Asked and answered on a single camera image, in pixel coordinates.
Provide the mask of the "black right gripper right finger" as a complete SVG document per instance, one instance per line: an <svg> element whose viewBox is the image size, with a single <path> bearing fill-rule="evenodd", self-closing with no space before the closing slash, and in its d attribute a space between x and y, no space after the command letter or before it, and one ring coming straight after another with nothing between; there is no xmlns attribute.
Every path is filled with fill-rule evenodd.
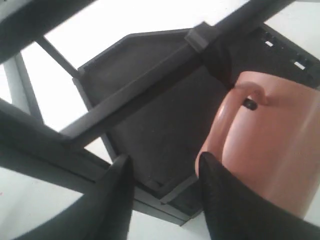
<svg viewBox="0 0 320 240"><path fill-rule="evenodd" d="M320 228L263 199L209 152L199 157L198 181L213 240L318 240Z"/></svg>

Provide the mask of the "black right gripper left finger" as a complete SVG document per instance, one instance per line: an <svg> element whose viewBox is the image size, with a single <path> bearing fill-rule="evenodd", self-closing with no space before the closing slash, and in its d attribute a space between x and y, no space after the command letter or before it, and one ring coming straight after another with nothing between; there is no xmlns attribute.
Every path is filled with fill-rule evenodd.
<svg viewBox="0 0 320 240"><path fill-rule="evenodd" d="M135 191L134 168L119 156L93 188L21 240L125 240Z"/></svg>

